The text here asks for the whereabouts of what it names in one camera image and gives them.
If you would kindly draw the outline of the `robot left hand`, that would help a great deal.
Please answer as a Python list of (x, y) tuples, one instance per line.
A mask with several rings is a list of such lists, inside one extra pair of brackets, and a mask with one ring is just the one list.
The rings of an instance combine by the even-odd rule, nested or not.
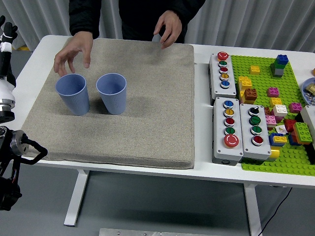
[(0, 98), (14, 100), (12, 94), (16, 87), (16, 79), (12, 74), (11, 55), (12, 43), (17, 38), (17, 26), (5, 22), (5, 16), (0, 17), (0, 26), (4, 26), (0, 34)]

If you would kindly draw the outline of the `person's right hand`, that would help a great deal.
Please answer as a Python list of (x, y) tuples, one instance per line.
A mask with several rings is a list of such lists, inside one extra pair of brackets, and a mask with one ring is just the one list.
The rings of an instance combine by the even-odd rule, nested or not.
[(93, 34), (88, 31), (80, 31), (76, 33), (66, 44), (66, 46), (61, 49), (54, 59), (54, 72), (60, 77), (67, 74), (65, 63), (68, 63), (68, 67), (72, 73), (75, 73), (75, 68), (73, 66), (74, 58), (79, 52), (83, 54), (83, 66), (85, 68), (90, 67), (91, 63), (91, 51), (93, 47)]

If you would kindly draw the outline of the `person's left hand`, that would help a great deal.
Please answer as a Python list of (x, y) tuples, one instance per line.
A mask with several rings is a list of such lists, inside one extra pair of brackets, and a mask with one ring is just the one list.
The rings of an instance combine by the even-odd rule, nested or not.
[(167, 10), (159, 17), (154, 35), (159, 34), (162, 27), (165, 27), (165, 31), (161, 36), (160, 44), (162, 49), (166, 49), (178, 39), (182, 31), (182, 23), (175, 12)]

